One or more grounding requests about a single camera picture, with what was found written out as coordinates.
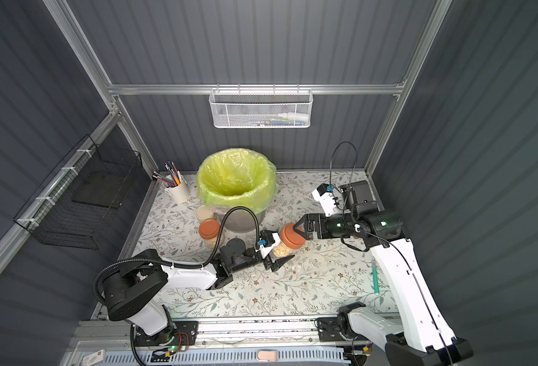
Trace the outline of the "oatmeal jar with terracotta lid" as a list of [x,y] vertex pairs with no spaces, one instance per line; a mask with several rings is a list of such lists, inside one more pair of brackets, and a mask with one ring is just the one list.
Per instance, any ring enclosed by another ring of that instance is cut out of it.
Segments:
[[274,258],[294,255],[305,245],[306,239],[294,230],[294,224],[287,224],[280,232],[280,241],[271,251]]

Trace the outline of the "grey bin with green bag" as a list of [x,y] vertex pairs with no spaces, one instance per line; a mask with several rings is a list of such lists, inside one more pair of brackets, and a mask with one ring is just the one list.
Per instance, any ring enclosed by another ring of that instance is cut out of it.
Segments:
[[215,152],[203,160],[197,172],[198,198],[221,219],[229,209],[243,206],[262,222],[276,188],[276,166],[251,149]]

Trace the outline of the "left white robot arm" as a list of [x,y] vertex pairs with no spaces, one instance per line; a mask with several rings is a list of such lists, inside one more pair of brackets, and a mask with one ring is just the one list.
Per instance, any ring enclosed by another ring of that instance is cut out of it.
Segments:
[[263,265],[278,271],[294,254],[276,257],[277,233],[268,233],[248,248],[235,238],[220,247],[206,265],[171,262],[147,249],[137,256],[121,259],[99,271],[93,281],[93,294],[107,308],[112,321],[126,321],[149,337],[166,337],[177,326],[165,306],[155,301],[161,291],[172,288],[217,290],[228,285],[237,271]]

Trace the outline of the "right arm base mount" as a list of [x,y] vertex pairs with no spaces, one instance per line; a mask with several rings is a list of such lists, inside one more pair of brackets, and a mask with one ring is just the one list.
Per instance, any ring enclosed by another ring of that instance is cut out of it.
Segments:
[[314,320],[314,325],[322,343],[349,340],[346,324],[338,317],[319,317]]

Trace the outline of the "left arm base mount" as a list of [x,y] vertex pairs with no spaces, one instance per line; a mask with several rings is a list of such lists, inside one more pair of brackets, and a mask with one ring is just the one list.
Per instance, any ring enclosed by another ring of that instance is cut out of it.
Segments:
[[193,346],[199,330],[197,321],[175,321],[155,335],[147,335],[140,327],[134,332],[133,341],[139,347]]

